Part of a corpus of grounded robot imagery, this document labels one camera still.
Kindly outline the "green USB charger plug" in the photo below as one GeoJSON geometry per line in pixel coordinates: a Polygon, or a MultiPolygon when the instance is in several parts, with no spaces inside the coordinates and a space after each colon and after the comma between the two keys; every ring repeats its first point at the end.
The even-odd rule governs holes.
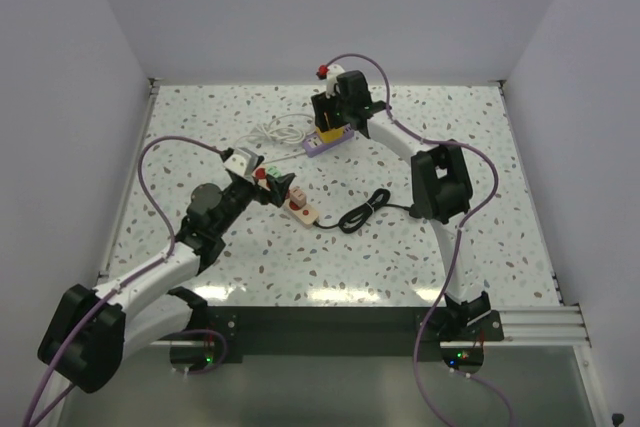
{"type": "Polygon", "coordinates": [[[267,177],[279,178],[282,176],[281,171],[275,165],[268,165],[265,168],[265,173],[267,177]]]}

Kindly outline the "pink brown USB charger plug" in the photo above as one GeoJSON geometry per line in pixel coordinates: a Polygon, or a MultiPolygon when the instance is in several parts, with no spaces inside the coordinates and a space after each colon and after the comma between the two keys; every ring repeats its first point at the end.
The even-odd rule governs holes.
{"type": "Polygon", "coordinates": [[[293,187],[289,191],[289,206],[292,210],[300,210],[307,204],[307,197],[299,187],[293,187]]]}

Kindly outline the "yellow cube socket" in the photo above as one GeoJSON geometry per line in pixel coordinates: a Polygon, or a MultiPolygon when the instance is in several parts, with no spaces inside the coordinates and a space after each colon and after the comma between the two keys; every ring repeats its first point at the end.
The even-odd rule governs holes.
{"type": "Polygon", "coordinates": [[[322,131],[319,127],[316,128],[316,134],[323,144],[338,142],[349,132],[350,126],[348,124],[336,128],[330,128],[325,131],[322,131]]]}

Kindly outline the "beige power strip red sockets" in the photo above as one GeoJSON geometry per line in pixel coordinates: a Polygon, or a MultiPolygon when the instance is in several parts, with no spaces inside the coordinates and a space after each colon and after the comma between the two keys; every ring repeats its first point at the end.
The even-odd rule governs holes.
{"type": "Polygon", "coordinates": [[[301,187],[294,185],[295,175],[273,173],[259,167],[253,172],[253,178],[266,199],[281,207],[293,219],[306,228],[311,228],[319,219],[319,212],[307,198],[301,187]]]}

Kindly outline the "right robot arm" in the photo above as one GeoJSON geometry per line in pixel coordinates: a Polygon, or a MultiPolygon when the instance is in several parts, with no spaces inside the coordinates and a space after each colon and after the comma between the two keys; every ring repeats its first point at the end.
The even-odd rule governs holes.
{"type": "Polygon", "coordinates": [[[387,103],[372,99],[360,71],[323,65],[317,77],[326,82],[325,91],[312,97],[318,134],[348,126],[410,166],[411,211],[432,226],[446,275],[445,306],[431,314],[427,326],[441,340],[469,339],[491,305],[463,224],[471,211],[473,188],[462,147],[454,141],[417,140],[402,131],[389,117],[387,103]]]}

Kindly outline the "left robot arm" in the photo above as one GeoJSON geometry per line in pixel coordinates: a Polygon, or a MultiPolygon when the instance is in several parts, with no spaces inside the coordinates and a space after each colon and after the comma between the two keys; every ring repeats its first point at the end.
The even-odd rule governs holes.
{"type": "Polygon", "coordinates": [[[215,263],[226,247],[224,234],[251,203],[282,207],[295,179],[269,174],[262,157],[246,149],[221,157],[229,184],[193,190],[165,251],[124,276],[93,288],[76,284],[63,294],[37,351],[50,372],[93,393],[126,357],[156,339],[174,333],[196,339],[205,332],[208,304],[184,282],[215,263]]]}

